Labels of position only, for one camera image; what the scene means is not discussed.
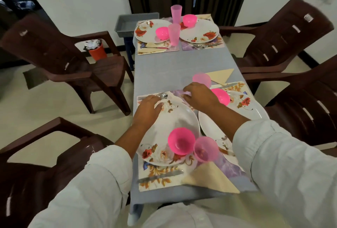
pink bowl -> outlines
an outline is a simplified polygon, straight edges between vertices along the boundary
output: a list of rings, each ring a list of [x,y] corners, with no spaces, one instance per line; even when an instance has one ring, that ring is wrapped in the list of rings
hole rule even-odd
[[[162,41],[169,38],[169,29],[167,27],[159,27],[156,29],[156,35]]]
[[[193,152],[196,138],[187,128],[175,128],[168,136],[167,143],[175,154],[186,155]]]
[[[222,89],[211,89],[211,91],[218,97],[221,104],[228,106],[228,104],[230,103],[230,96],[227,94],[226,91]]]
[[[194,144],[194,156],[199,162],[213,162],[219,156],[218,144],[208,136],[199,137]]]
[[[193,82],[199,82],[201,84],[206,85],[208,88],[211,87],[212,81],[211,77],[208,74],[205,73],[197,73],[192,77]]]
[[[193,14],[187,14],[187,15],[183,16],[183,23],[184,23],[184,26],[186,26],[186,27],[195,26],[197,20],[198,20],[198,18],[196,17],[196,15],[193,15]]]

white shirt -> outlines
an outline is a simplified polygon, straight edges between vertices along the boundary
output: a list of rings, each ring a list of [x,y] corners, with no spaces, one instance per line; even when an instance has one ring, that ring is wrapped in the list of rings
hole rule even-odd
[[[233,149],[240,166],[292,227],[337,227],[337,158],[292,137],[272,120],[244,123]],[[132,160],[115,145],[91,155],[29,227],[113,227],[125,207]],[[182,203],[157,210],[143,227],[251,227]]]

gray plastic tray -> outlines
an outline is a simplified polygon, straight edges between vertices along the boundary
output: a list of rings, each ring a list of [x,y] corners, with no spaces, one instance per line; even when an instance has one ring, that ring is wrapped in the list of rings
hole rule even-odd
[[[115,26],[115,32],[120,38],[133,37],[137,22],[148,19],[159,19],[159,13],[119,15]]]

white plate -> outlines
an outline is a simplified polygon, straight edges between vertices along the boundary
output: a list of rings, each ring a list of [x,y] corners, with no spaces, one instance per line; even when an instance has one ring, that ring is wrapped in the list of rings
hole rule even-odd
[[[152,19],[138,25],[134,31],[134,36],[143,43],[162,43],[156,35],[159,27],[168,27],[171,22],[162,19]]]
[[[163,99],[164,106],[158,119],[143,137],[137,154],[146,162],[156,166],[179,164],[184,157],[175,155],[167,144],[167,138],[175,128],[185,127],[196,138],[200,135],[199,121],[194,112],[182,102]]]
[[[214,40],[219,34],[219,27],[214,22],[198,19],[194,27],[180,30],[180,38],[189,43],[206,43]]]
[[[227,93],[230,96],[228,107],[232,110],[251,120],[269,119],[265,109],[255,99],[251,99],[248,95],[237,91],[227,91]],[[233,153],[232,142],[215,122],[202,112],[198,113],[198,118],[201,129],[205,135],[217,142],[219,148],[223,150],[221,152],[235,156]]]

blue stand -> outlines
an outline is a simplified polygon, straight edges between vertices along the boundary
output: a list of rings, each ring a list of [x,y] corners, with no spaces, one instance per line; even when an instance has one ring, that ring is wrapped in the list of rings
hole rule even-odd
[[[125,44],[127,58],[129,60],[130,69],[131,71],[134,71],[134,68],[133,68],[134,61],[132,59],[132,54],[135,52],[136,49],[133,46],[133,37],[124,37],[124,44]]]

